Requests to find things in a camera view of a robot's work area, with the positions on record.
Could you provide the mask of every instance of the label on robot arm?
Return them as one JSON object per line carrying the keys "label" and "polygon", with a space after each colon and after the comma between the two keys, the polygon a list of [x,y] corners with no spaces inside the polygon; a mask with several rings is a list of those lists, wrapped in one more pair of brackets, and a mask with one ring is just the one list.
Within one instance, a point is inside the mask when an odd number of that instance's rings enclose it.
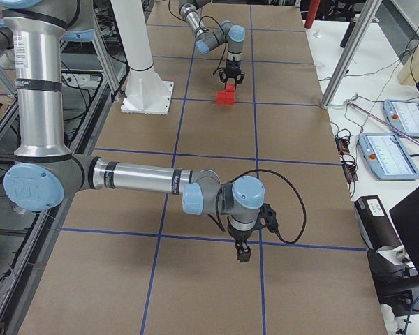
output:
{"label": "label on robot arm", "polygon": [[28,65],[27,60],[27,42],[23,36],[14,36],[14,54],[15,54],[15,67],[26,68]]}
{"label": "label on robot arm", "polygon": [[366,201],[372,216],[385,216],[385,213],[383,213],[382,207],[378,203],[377,199],[367,199]]}

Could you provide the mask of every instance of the red cylinder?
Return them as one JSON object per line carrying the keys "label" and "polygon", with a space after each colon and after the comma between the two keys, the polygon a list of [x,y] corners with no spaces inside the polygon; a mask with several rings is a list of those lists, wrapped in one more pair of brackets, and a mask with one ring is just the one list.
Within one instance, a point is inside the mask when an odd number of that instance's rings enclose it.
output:
{"label": "red cylinder", "polygon": [[312,0],[310,2],[309,12],[306,16],[306,23],[304,24],[305,28],[312,28],[312,24],[315,20],[316,11],[318,10],[318,7],[320,6],[320,0]]}

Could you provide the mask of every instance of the white table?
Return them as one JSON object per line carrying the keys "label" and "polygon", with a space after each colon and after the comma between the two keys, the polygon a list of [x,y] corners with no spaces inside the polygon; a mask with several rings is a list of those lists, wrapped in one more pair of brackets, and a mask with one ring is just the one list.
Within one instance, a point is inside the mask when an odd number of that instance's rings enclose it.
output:
{"label": "white table", "polygon": [[[337,62],[343,52],[339,44],[348,26],[347,22],[325,22],[315,21],[311,29],[307,29],[307,38],[311,48],[312,57],[316,65],[318,78],[320,80],[331,77]],[[371,24],[365,35],[357,53],[355,54],[348,75],[360,75],[363,73],[373,73],[381,68],[389,66],[398,60],[397,55],[390,43],[383,34],[377,23]],[[344,100],[351,98],[354,94],[359,94],[370,100],[383,101],[385,99],[410,99],[419,96],[415,87],[402,86],[397,80],[397,74],[402,69],[402,64],[397,62],[391,67],[379,71],[374,75],[362,77],[345,77],[341,82],[340,88],[332,100],[333,105],[341,105]],[[328,81],[320,81],[322,91],[328,85]],[[355,102],[357,105],[372,112],[380,119],[384,119],[383,104],[372,103],[359,98]],[[345,106],[332,106],[328,109],[330,120],[335,122],[340,128],[347,128],[353,135],[360,132],[360,127],[348,121],[345,117]],[[349,107],[347,116],[358,124],[363,124],[366,115]],[[388,133],[390,130],[384,125],[368,119],[363,127],[365,133]],[[337,132],[335,126],[332,127],[334,133]],[[357,136],[351,138],[349,146],[351,153],[355,156],[358,164],[358,181],[355,183],[355,193],[352,200],[355,201],[363,195],[378,195],[387,211],[394,207],[400,200],[405,198],[411,191],[419,186],[416,181],[378,181],[370,172],[367,163],[360,154],[357,154]],[[402,139],[404,146],[410,154],[419,153],[419,147]],[[413,158],[416,167],[419,169],[419,157]],[[398,318],[400,327],[404,326],[403,318]],[[413,322],[409,326],[408,334],[419,335],[419,315],[411,318]]]}

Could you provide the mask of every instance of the red object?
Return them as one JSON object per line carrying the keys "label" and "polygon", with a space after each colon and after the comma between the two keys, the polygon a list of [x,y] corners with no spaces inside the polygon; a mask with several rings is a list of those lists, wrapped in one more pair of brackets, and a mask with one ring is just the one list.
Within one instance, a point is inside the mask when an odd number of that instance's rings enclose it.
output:
{"label": "red object", "polygon": [[218,91],[216,94],[217,105],[229,105],[235,104],[236,86],[234,84],[227,84],[225,91]]}
{"label": "red object", "polygon": [[306,23],[304,24],[305,28],[312,28],[312,24],[314,23],[315,15],[319,6],[320,0],[312,0],[310,2],[309,12],[307,13]]}

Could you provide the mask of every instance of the blue and white device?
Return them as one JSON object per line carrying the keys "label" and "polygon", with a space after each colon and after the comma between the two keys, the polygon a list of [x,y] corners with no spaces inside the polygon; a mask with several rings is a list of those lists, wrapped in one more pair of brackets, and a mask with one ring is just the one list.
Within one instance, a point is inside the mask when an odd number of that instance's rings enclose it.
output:
{"label": "blue and white device", "polygon": [[419,101],[385,100],[383,110],[392,126],[419,138]]}
{"label": "blue and white device", "polygon": [[377,179],[419,179],[419,170],[396,134],[361,134],[358,146]]}

